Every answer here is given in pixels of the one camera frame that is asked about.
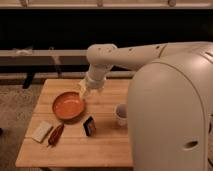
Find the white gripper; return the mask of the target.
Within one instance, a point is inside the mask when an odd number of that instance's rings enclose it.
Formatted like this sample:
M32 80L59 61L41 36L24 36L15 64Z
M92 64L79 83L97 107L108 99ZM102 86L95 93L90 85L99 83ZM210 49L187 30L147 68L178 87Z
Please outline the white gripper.
M104 86L106 78L103 77L100 80L93 78L89 73L86 73L85 78L79 82L80 90L79 96L81 99L85 99L90 89L101 89Z

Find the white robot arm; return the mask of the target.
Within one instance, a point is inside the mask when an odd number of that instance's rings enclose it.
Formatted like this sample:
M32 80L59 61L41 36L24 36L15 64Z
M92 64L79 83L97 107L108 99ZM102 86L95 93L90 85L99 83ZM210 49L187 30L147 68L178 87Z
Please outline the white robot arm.
M101 90L114 66L135 72L126 102L134 171L208 171L213 42L94 44L86 57L81 97Z

